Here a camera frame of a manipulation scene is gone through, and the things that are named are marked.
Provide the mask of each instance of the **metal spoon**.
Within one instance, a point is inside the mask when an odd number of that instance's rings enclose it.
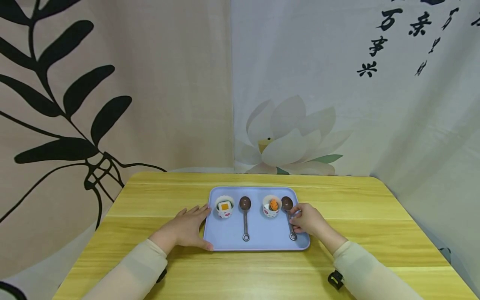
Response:
[[[249,211],[250,207],[252,206],[252,202],[250,198],[247,196],[243,196],[240,198],[240,208],[243,210],[243,240],[249,241],[250,235],[248,234],[248,223],[247,223],[247,212]]]
[[[290,239],[291,240],[297,240],[297,234],[293,232],[293,225],[290,224],[290,209],[293,208],[293,202],[292,199],[289,197],[283,197],[282,198],[282,210],[287,213],[287,220],[288,220],[288,226],[290,227]]]

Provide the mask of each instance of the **cup with red pattern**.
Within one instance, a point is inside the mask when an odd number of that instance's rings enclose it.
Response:
[[[262,201],[262,204],[262,211],[264,212],[264,215],[269,218],[276,217],[282,208],[282,202],[280,201],[280,198],[273,195],[266,196]]]
[[[220,196],[215,200],[215,209],[218,216],[222,219],[228,219],[233,213],[233,198],[230,196]]]

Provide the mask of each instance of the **curtain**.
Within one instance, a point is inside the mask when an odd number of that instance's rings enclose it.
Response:
[[[480,296],[480,3],[232,0],[235,171],[374,176]]]
[[[138,171],[374,176],[480,295],[480,4],[0,1],[0,299]]]
[[[229,9],[0,1],[0,299],[51,299],[132,174],[233,171]]]

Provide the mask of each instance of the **paper cup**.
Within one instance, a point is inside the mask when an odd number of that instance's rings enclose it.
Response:
[[[270,208],[265,208],[265,205],[270,205],[270,201],[271,200],[275,200],[276,203],[278,204],[278,209],[277,210],[270,210]],[[278,212],[282,209],[282,202],[280,201],[280,199],[277,197],[277,196],[273,196],[273,195],[268,195],[264,198],[264,200],[262,201],[262,211],[264,213],[265,216],[269,217],[269,218],[274,218],[278,215]]]
[[[229,201],[231,208],[225,208],[223,209],[222,207],[219,207],[219,204],[221,202]],[[215,209],[216,212],[218,213],[218,216],[222,219],[228,219],[232,216],[233,213],[233,198],[230,196],[220,196],[215,200]]]

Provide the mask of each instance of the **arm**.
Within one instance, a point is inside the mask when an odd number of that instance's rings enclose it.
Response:
[[[333,255],[345,287],[357,300],[422,299],[368,251],[335,231],[310,204],[300,203],[290,211],[296,212],[290,220],[295,232],[307,232],[322,242]]]
[[[198,236],[200,224],[209,213],[207,205],[180,211],[175,218],[138,244],[82,299],[145,298],[167,266],[166,258],[173,247],[181,245],[213,250],[212,244]]]

